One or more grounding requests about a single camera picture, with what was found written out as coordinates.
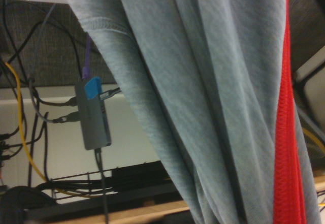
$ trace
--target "cable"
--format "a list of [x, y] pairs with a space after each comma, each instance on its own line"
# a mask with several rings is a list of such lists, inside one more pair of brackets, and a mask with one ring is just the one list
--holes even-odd
[[[24, 4], [24, 5], [28, 5], [28, 6], [31, 6], [31, 7], [34, 7], [34, 8], [36, 8], [36, 9], [38, 9], [39, 11], [41, 11], [41, 12], [43, 12], [43, 13], [45, 13], [45, 14], [47, 14], [48, 12], [47, 11], [45, 11], [44, 9], [42, 9], [42, 8], [40, 8], [39, 6], [37, 6], [37, 5], [35, 5], [35, 4], [33, 4], [33, 3], [30, 3], [30, 2], [24, 2], [24, 1], [15, 1], [15, 2], [10, 2], [10, 3], [7, 3], [6, 4], [6, 7], [8, 7], [8, 6], [12, 6], [12, 5], [15, 5], [15, 4]], [[59, 21], [59, 20], [57, 20], [57, 19], [55, 19], [54, 17], [52, 17], [52, 16], [50, 16], [50, 18], [53, 20], [53, 21], [55, 21], [55, 22], [57, 22], [62, 28], [60, 28], [60, 27], [57, 27], [57, 28], [59, 28], [61, 31], [64, 31], [64, 32], [69, 32], [68, 31], [68, 29]], [[84, 47], [84, 48], [86, 48], [86, 45], [84, 44], [84, 43], [82, 43], [80, 40], [78, 40], [78, 39], [76, 39], [73, 35], [71, 35], [71, 37], [74, 39], [74, 41], [77, 43], [77, 44], [79, 44], [79, 45], [81, 45], [82, 47]], [[100, 52], [98, 51], [98, 50], [95, 50], [95, 49], [90, 49], [90, 51], [92, 52], [92, 53], [95, 53], [95, 54], [100, 54]]]
[[[8, 63], [6, 63], [6, 66], [14, 74], [14, 76], [16, 78], [16, 82], [17, 82], [17, 92], [18, 92], [18, 124], [19, 124], [20, 137], [21, 137], [21, 140], [22, 140], [22, 147], [25, 149], [27, 158], [28, 158], [30, 164], [32, 165], [32, 167], [34, 168], [34, 170], [37, 172], [37, 174], [39, 175], [40, 178], [42, 178], [44, 181], [46, 181], [45, 176], [40, 172], [40, 170], [38, 169], [38, 167], [35, 165], [32, 157], [31, 157], [31, 155], [29, 153], [27, 144], [26, 144], [26, 140], [25, 140], [25, 136], [24, 136], [24, 132], [23, 132], [23, 128], [22, 128], [22, 111], [21, 111], [22, 100], [21, 100], [21, 91], [20, 91], [21, 90], [20, 80], [19, 80], [18, 74], [15, 72], [15, 70], [12, 68], [12, 66], [10, 66]], [[75, 196], [76, 195], [76, 194], [73, 194], [73, 193], [69, 193], [69, 192], [63, 191], [61, 189], [57, 189], [57, 191], [59, 191], [60, 193], [66, 194], [66, 195], [72, 195], [72, 196]]]
[[102, 161], [102, 150], [100, 148], [95, 149], [95, 159], [98, 166], [98, 170], [101, 173], [102, 177], [102, 187], [103, 187], [103, 205], [104, 205], [104, 215], [105, 215], [105, 223], [108, 224], [108, 205], [106, 199], [106, 186], [105, 186], [105, 176], [103, 170], [103, 161]]
[[87, 34], [87, 45], [86, 45], [86, 57], [85, 57], [85, 66], [82, 69], [82, 79], [90, 79], [90, 36]]
[[44, 176], [46, 178], [46, 181], [50, 181], [48, 175], [47, 175], [47, 152], [48, 152], [48, 134], [47, 134], [47, 123], [45, 123], [44, 128], [44, 161], [43, 161], [43, 167], [44, 167]]
[[32, 106], [34, 107], [34, 110], [36, 112], [36, 114], [45, 122], [49, 122], [49, 123], [53, 123], [53, 120], [49, 120], [47, 118], [45, 118], [44, 116], [41, 115], [41, 113], [39, 112], [39, 110], [37, 109], [37, 106], [36, 106], [36, 103], [34, 101], [34, 95], [33, 95], [33, 84], [32, 84], [32, 80], [29, 79], [28, 81], [28, 88], [29, 88], [29, 95], [30, 95], [30, 99], [31, 99], [31, 103], [32, 103]]
[[[41, 136], [43, 134], [45, 124], [46, 124], [46, 122], [43, 121], [43, 124], [42, 124], [42, 127], [41, 127], [41, 130], [40, 130], [40, 133], [39, 133], [38, 137], [36, 139], [34, 139], [34, 140], [31, 140], [31, 141], [27, 142], [26, 145], [36, 143], [37, 141], [40, 140], [40, 138], [41, 138]], [[15, 148], [15, 147], [21, 147], [21, 146], [22, 146], [22, 144], [13, 144], [13, 145], [8, 145], [8, 148]]]
[[112, 90], [107, 90], [103, 93], [100, 94], [100, 99], [103, 101], [103, 100], [106, 100], [106, 99], [109, 99], [111, 97], [113, 97], [114, 95], [116, 95], [117, 93], [120, 93], [121, 92], [121, 89], [120, 88], [115, 88], [115, 89], [112, 89]]
[[22, 150], [22, 146], [20, 146], [19, 149], [15, 153], [13, 153], [12, 155], [9, 155], [9, 159], [16, 156], [21, 150]]
[[[26, 46], [26, 44], [28, 43], [28, 41], [30, 40], [30, 38], [32, 37], [32, 35], [34, 34], [36, 28], [41, 25], [44, 21], [40, 21], [40, 22], [37, 22], [33, 27], [32, 29], [30, 30], [29, 34], [27, 35], [26, 39], [24, 40], [24, 42], [21, 44], [21, 46], [19, 47], [18, 49], [18, 52], [15, 53], [9, 60], [7, 63], [11, 63], [17, 56], [17, 54], [19, 54], [23, 48]], [[81, 76], [81, 68], [80, 68], [80, 59], [79, 59], [79, 55], [78, 55], [78, 50], [77, 50], [77, 47], [76, 47], [76, 44], [75, 44], [75, 38], [69, 33], [68, 30], [65, 30], [63, 28], [60, 28], [59, 26], [51, 23], [51, 22], [46, 22], [46, 24], [48, 25], [51, 25], [57, 29], [59, 29], [60, 31], [64, 32], [65, 34], [67, 34], [69, 36], [69, 39], [71, 40], [71, 43], [73, 45], [73, 48], [74, 48], [74, 52], [75, 52], [75, 55], [76, 55], [76, 62], [77, 62], [77, 67], [78, 67], [78, 70], [79, 70], [79, 76]]]
[[306, 135], [308, 138], [310, 138], [320, 148], [320, 150], [323, 152], [323, 154], [325, 154], [325, 146], [321, 143], [321, 141], [315, 135], [313, 135], [310, 131], [305, 129], [304, 127], [302, 129], [303, 129], [304, 135]]
[[26, 73], [24, 71], [21, 58], [20, 58], [20, 56], [18, 54], [17, 47], [15, 45], [15, 42], [14, 42], [14, 40], [13, 40], [11, 34], [10, 34], [10, 31], [8, 29], [8, 26], [7, 26], [7, 22], [6, 22], [6, 0], [3, 0], [2, 5], [3, 5], [3, 8], [2, 8], [2, 20], [3, 20], [3, 23], [4, 23], [4, 27], [5, 27], [6, 33], [7, 33], [8, 37], [9, 37], [10, 43], [11, 43], [15, 53], [17, 54], [18, 64], [19, 64], [20, 69], [22, 71], [23, 77], [24, 77], [25, 81], [27, 81], [27, 76], [26, 76]]
[[33, 63], [32, 63], [32, 69], [31, 69], [31, 73], [30, 73], [30, 75], [29, 75], [30, 77], [34, 77], [33, 74], [34, 74], [34, 72], [35, 72], [36, 61], [38, 60], [37, 55], [38, 55], [38, 49], [39, 49], [39, 46], [40, 46], [41, 37], [42, 37], [43, 31], [44, 31], [44, 28], [45, 28], [45, 24], [46, 24], [46, 22], [47, 22], [47, 19], [49, 19], [49, 17], [50, 17], [50, 15], [51, 15], [52, 11], [53, 11], [54, 8], [55, 8], [55, 5], [56, 5], [56, 3], [54, 3], [54, 4], [51, 6], [49, 12], [46, 14], [45, 19], [44, 19], [44, 21], [43, 21], [43, 23], [42, 23], [41, 30], [40, 30], [40, 32], [39, 32], [39, 36], [38, 36], [38, 38], [37, 38], [37, 42], [36, 42], [36, 48], [35, 48], [35, 53], [34, 53], [34, 61], [33, 61]]
[[67, 102], [54, 103], [54, 102], [47, 102], [47, 101], [42, 100], [38, 95], [36, 96], [35, 93], [34, 93], [34, 96], [37, 101], [39, 101], [43, 105], [47, 105], [47, 106], [59, 106], [59, 107], [61, 107], [61, 106], [77, 106], [77, 98], [76, 97], [72, 97]]
[[[37, 102], [37, 108], [40, 109], [40, 103], [39, 102]], [[31, 131], [31, 141], [33, 141], [35, 139], [38, 119], [39, 119], [38, 115], [35, 114], [34, 123], [33, 123], [32, 131]], [[33, 158], [33, 156], [34, 156], [34, 143], [31, 143], [30, 148], [29, 148], [29, 153], [30, 153], [30, 156]], [[28, 164], [28, 184], [27, 184], [28, 187], [31, 187], [31, 168], [32, 168], [32, 166], [29, 163]]]
[[[8, 77], [8, 75], [6, 73], [6, 69], [7, 69], [7, 67], [4, 65], [3, 61], [0, 58], [0, 70], [3, 71], [3, 73], [5, 74], [5, 77], [6, 77], [7, 81], [10, 84], [10, 87], [11, 87], [13, 93], [14, 93], [15, 98], [18, 100], [18, 96], [17, 96], [17, 93], [15, 91], [15, 87], [14, 87], [14, 85], [12, 84], [12, 82], [9, 79], [9, 77]], [[22, 116], [23, 116], [23, 120], [25, 122], [25, 137], [26, 137], [26, 135], [27, 135], [27, 121], [26, 121], [26, 116], [25, 116], [23, 104], [22, 104]], [[19, 131], [19, 127], [17, 127], [17, 129], [15, 131], [13, 131], [12, 133], [10, 133], [10, 134], [2, 135], [2, 140], [8, 139], [8, 138], [14, 136], [18, 131]]]

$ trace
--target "purple cable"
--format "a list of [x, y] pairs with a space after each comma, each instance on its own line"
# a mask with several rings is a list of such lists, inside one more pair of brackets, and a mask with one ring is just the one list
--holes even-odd
[[87, 34], [87, 45], [86, 45], [86, 58], [85, 58], [85, 66], [82, 69], [82, 79], [90, 79], [90, 41], [91, 38], [89, 34]]

